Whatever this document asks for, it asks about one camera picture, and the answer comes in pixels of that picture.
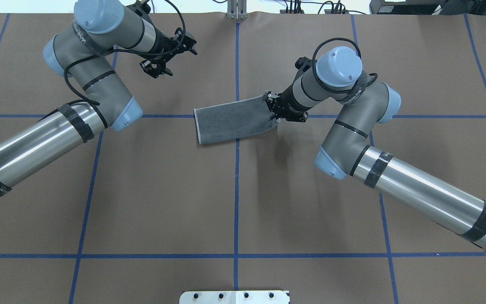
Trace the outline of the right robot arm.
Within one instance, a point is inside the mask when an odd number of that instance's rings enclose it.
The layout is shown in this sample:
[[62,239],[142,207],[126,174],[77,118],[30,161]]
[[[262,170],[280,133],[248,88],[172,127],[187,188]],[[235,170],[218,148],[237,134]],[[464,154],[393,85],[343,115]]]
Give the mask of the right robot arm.
[[337,46],[321,57],[301,57],[293,83],[267,92],[272,120],[305,122],[308,110],[333,98],[343,107],[318,150],[315,165],[336,179],[352,176],[393,196],[486,254],[486,200],[477,198],[367,142],[374,125],[389,122],[401,97],[363,70],[357,46]]

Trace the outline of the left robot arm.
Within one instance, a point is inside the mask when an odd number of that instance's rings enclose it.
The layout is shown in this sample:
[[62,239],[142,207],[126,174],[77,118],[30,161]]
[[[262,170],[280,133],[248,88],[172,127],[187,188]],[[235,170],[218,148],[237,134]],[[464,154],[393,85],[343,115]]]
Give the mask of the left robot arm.
[[78,96],[33,126],[0,144],[0,197],[67,152],[93,140],[105,129],[121,131],[141,119],[143,110],[106,57],[124,52],[143,61],[151,77],[172,76],[166,67],[177,54],[196,54],[196,40],[186,25],[172,37],[158,29],[145,0],[79,0],[73,23],[43,50],[49,68]]

